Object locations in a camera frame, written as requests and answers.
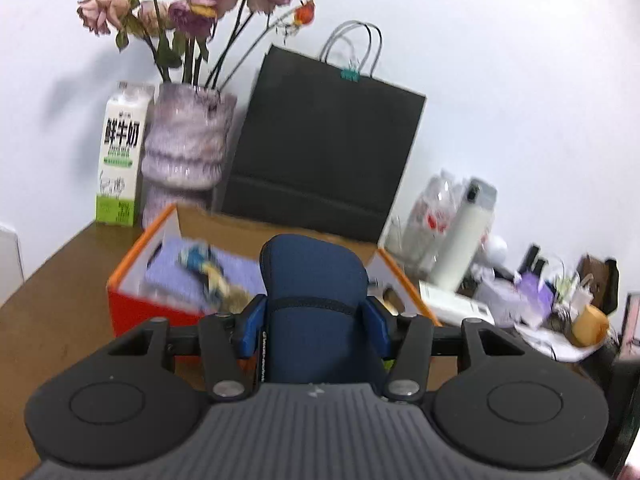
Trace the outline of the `purple woven cloth pouch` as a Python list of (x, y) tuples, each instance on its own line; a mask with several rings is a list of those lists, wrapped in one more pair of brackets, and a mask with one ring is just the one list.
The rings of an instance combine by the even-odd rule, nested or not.
[(239, 314), (265, 291), (256, 261), (182, 237), (160, 243), (139, 286), (146, 298), (205, 315)]

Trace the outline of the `white green milk carton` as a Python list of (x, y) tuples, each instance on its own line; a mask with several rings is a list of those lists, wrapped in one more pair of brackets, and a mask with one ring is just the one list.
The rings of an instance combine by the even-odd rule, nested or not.
[(119, 81), (105, 107), (96, 188), (96, 220), (133, 226), (140, 196), (140, 162), (154, 105), (154, 87)]

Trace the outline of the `white thermos bottle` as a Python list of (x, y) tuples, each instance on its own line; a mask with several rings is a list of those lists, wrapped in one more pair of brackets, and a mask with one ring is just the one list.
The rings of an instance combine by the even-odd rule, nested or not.
[(497, 203), (497, 189), (472, 178), (462, 195), (428, 281), (435, 287), (456, 292), (486, 234)]

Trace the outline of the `black paper bag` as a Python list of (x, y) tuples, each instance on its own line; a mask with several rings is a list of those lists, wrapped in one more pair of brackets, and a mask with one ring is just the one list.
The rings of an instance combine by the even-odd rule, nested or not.
[(426, 103), (422, 94), (279, 47), (250, 96), (221, 210), (375, 243)]

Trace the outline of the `white wall panel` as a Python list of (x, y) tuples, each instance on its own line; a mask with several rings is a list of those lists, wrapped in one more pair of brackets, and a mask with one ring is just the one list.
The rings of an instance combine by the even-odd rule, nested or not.
[(6, 303), (25, 281), (20, 242), (17, 234), (0, 228), (0, 306)]

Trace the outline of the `orange cardboard box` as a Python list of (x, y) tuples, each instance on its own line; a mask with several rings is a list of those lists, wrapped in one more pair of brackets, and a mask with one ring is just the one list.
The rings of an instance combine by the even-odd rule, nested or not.
[(231, 285), (249, 297), (262, 294), (265, 286), (258, 269), (259, 253), (262, 245), (278, 234), (300, 234), (348, 248), (366, 268), (372, 295), (382, 297), (392, 290), (407, 313), (437, 320), (392, 256), (375, 244), (172, 204), (144, 230), (107, 281), (114, 334), (120, 336), (158, 316), (167, 318), (172, 326), (194, 325), (217, 310), (205, 299), (203, 279), (180, 263), (184, 248), (209, 246)]

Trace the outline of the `navy blue zip case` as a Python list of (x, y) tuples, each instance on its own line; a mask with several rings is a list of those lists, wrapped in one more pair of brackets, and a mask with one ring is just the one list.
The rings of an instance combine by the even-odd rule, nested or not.
[(265, 244), (259, 263), (267, 292), (268, 382), (380, 388), (385, 370), (364, 324), (368, 276), (357, 255), (281, 234)]

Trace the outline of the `yellow cup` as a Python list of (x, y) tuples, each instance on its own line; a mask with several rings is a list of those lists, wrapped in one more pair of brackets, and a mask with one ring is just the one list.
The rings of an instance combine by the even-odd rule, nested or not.
[(608, 336), (610, 321), (608, 316), (591, 304), (584, 307), (570, 328), (577, 347), (597, 346)]

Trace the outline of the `dried rose bouquet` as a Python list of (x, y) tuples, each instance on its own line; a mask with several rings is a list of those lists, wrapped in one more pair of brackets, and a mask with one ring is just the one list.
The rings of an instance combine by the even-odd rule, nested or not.
[(232, 47), (253, 18), (266, 18), (257, 45), (272, 32), (288, 38), (314, 21), (314, 0), (80, 0), (82, 26), (98, 37), (115, 35), (118, 50), (132, 38), (149, 48), (163, 82), (181, 70), (181, 81), (221, 92), (238, 71), (222, 74)]

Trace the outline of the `blue yellow snack packet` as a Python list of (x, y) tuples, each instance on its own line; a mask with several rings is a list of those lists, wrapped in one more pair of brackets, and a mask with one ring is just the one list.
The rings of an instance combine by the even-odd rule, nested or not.
[(183, 248), (178, 261), (201, 281), (207, 304), (217, 312), (240, 314), (250, 301), (244, 288), (224, 276), (224, 269), (208, 245)]

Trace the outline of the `clear water bottle pack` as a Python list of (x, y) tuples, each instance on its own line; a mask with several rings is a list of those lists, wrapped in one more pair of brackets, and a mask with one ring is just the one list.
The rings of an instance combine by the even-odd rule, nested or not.
[(442, 169), (428, 180), (406, 220), (390, 219), (384, 248), (400, 266), (416, 272), (431, 270), (467, 183)]

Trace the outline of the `teal binder clip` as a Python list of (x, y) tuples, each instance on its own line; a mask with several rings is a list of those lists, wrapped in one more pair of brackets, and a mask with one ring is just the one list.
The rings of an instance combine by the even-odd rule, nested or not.
[(358, 82), (360, 79), (361, 64), (356, 60), (350, 60), (341, 69), (341, 78), (350, 82)]

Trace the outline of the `white round figurine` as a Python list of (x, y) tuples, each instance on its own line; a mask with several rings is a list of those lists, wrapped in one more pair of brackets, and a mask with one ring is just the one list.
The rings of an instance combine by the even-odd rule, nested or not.
[(484, 268), (502, 266), (508, 254), (506, 240), (497, 234), (487, 234), (478, 246), (474, 256), (474, 263)]

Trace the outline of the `white charger box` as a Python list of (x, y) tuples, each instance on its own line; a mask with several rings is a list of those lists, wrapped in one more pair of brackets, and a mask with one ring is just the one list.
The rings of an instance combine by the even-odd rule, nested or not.
[(460, 326), (466, 318), (479, 318), (491, 325), (495, 324), (486, 304), (454, 292), (446, 292), (427, 282), (419, 283), (419, 292), (423, 303), (441, 323)]

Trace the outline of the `purple textured vase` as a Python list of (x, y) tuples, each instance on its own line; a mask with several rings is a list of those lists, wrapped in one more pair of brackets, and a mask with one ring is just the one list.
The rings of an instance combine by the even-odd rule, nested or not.
[(206, 210), (220, 183), (236, 96), (192, 84), (160, 86), (141, 171), (142, 226), (169, 205)]

